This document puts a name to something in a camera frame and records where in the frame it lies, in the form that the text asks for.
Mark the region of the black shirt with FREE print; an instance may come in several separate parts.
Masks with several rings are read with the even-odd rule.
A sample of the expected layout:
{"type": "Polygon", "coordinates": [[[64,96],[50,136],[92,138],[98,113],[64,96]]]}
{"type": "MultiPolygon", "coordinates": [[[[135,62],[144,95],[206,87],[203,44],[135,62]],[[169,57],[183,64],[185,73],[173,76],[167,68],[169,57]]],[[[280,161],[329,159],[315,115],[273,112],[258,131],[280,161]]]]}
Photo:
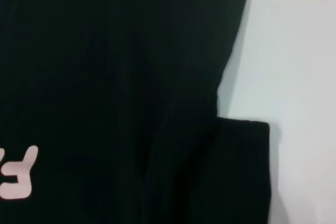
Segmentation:
{"type": "Polygon", "coordinates": [[[0,0],[0,224],[268,224],[267,123],[220,118],[246,0],[0,0]]]}

